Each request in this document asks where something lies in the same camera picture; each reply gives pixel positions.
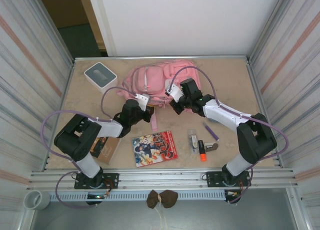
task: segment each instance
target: brown book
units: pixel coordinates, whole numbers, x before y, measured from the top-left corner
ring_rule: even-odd
[[[97,137],[90,149],[90,153],[99,161],[109,164],[119,143],[120,138]]]

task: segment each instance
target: pink backpack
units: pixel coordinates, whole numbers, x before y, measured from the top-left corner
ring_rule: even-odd
[[[192,61],[175,60],[154,65],[139,66],[132,69],[129,75],[124,79],[122,86],[134,93],[150,95],[149,103],[151,105],[164,106],[171,100],[171,96],[165,94],[166,87],[171,83],[175,73],[185,66],[195,66]],[[179,86],[181,81],[188,78],[193,78],[199,87],[200,79],[196,69],[187,68],[181,71],[174,80],[174,83]],[[134,97],[127,91],[121,91],[126,99]]]

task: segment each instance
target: white wall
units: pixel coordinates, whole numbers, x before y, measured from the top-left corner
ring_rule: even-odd
[[[248,54],[278,0],[91,0],[109,56]]]

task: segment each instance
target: purple marker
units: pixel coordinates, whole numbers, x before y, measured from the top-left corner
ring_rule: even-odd
[[[210,129],[210,127],[209,127],[205,122],[203,122],[203,124],[204,124],[204,127],[207,129],[207,131],[211,134],[211,136],[213,136],[216,141],[219,141],[220,139],[219,139],[218,136]]]

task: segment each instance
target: black mounting plate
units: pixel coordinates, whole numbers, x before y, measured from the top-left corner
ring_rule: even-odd
[[[118,183],[119,183],[119,173],[104,173],[103,174],[104,179],[108,179],[112,181],[113,187],[112,189],[117,189],[118,188]],[[106,181],[106,183],[102,180],[102,184],[97,187],[97,188],[92,188],[89,185],[86,185],[82,178],[80,177],[80,174],[76,175],[76,181],[74,183],[74,188],[75,189],[110,189],[110,182]]]
[[[208,187],[240,187],[239,182],[242,181],[243,186],[247,186],[249,182],[249,172],[245,171],[234,185],[227,185],[222,177],[222,171],[208,171],[206,174],[206,182]]]

